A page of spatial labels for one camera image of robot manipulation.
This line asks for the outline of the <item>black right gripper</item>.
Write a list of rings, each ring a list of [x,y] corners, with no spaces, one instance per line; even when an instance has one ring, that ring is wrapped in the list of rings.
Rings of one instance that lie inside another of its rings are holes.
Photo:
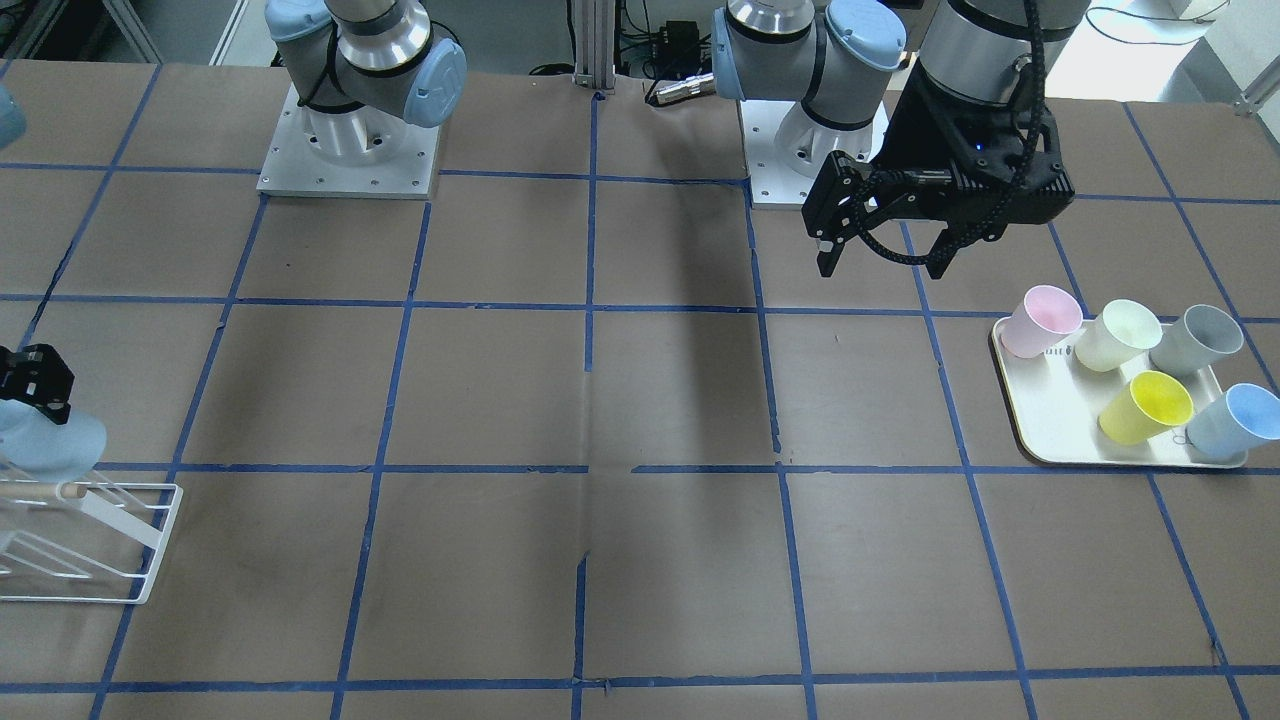
[[[1,347],[1,400],[26,404],[63,427],[70,418],[76,375],[51,345]]]

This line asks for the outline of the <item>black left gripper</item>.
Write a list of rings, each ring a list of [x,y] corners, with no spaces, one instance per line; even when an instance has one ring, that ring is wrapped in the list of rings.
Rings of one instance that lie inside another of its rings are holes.
[[[842,219],[852,196],[873,178],[877,209],[865,227],[888,219],[928,219],[947,225],[925,259],[931,279],[940,281],[964,249],[986,241],[982,224],[1021,168],[1029,136],[1033,74],[1014,73],[1012,96],[995,105],[973,102],[914,72],[896,104],[881,151],[867,172],[844,151],[832,151],[803,204],[803,219],[815,238],[815,264],[831,278],[845,245],[855,240]]]

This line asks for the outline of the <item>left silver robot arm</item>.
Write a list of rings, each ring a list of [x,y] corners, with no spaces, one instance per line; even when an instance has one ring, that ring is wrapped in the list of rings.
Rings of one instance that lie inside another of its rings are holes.
[[[908,46],[882,1],[724,3],[710,33],[716,88],[791,104],[782,146],[812,179],[801,214],[823,277],[858,241],[938,279],[963,249],[1043,225],[1074,200],[1046,85],[1088,8],[940,3],[865,160],[851,138],[873,127]]]

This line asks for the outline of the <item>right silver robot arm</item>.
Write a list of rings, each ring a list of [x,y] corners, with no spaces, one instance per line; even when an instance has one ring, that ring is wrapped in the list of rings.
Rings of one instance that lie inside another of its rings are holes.
[[[265,22],[296,94],[287,111],[332,167],[385,161],[463,94],[465,50],[421,1],[269,1]]]

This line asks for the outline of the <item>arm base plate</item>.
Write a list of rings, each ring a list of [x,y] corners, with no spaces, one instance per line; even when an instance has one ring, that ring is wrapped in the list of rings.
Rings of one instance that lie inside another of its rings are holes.
[[[326,114],[298,104],[291,87],[256,188],[273,197],[426,201],[440,131],[375,108]]]
[[[751,200],[763,209],[800,209],[833,151],[845,152],[864,176],[870,173],[890,124],[883,102],[870,124],[852,131],[817,123],[799,101],[745,100],[739,110]]]

